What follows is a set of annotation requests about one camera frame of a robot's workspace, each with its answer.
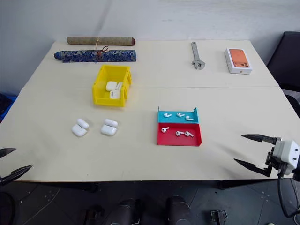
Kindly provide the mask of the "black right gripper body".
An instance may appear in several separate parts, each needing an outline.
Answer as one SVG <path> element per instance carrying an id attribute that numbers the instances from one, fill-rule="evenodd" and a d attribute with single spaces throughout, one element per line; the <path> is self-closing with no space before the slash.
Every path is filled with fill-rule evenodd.
<path id="1" fill-rule="evenodd" d="M 293 171 L 291 148 L 276 145 L 268 154 L 266 163 L 277 170 L 277 175 L 280 178 L 291 174 Z"/>

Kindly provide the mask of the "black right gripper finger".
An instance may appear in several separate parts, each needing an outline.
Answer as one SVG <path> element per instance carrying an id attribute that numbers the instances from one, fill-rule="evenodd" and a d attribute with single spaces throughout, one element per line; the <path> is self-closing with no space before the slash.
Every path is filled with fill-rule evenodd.
<path id="1" fill-rule="evenodd" d="M 276 137 L 270 137 L 270 136 L 265 136 L 260 134 L 245 134 L 241 136 L 257 142 L 268 142 L 271 144 L 275 144 L 277 142 Z"/>
<path id="2" fill-rule="evenodd" d="M 246 161 L 242 161 L 242 160 L 239 160 L 239 159 L 236 159 L 234 158 L 234 160 L 242 165 L 243 167 L 245 167 L 246 169 L 248 170 L 251 170 L 253 172 L 256 172 L 256 173 L 259 173 L 259 174 L 262 174 L 266 177 L 270 177 L 271 175 L 271 171 L 272 171 L 272 168 L 273 168 L 273 162 L 272 160 L 266 160 L 266 165 L 268 166 L 267 168 L 258 168 L 256 165 L 252 164 L 252 163 L 249 163 L 249 162 L 246 162 Z"/>

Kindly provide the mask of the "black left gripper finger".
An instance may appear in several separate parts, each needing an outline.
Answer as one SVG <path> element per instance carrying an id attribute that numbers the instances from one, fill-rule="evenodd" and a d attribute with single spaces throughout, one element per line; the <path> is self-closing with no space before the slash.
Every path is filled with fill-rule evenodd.
<path id="1" fill-rule="evenodd" d="M 0 158 L 8 155 L 9 153 L 15 151 L 16 148 L 3 148 L 3 149 L 0 149 Z"/>
<path id="2" fill-rule="evenodd" d="M 12 171 L 9 175 L 7 175 L 5 177 L 1 177 L 0 178 L 0 185 L 1 186 L 7 185 L 8 183 L 20 178 L 28 170 L 30 170 L 32 167 L 33 167 L 33 165 L 24 166 L 24 167 L 21 167 L 19 169 L 16 169 L 16 170 Z"/>

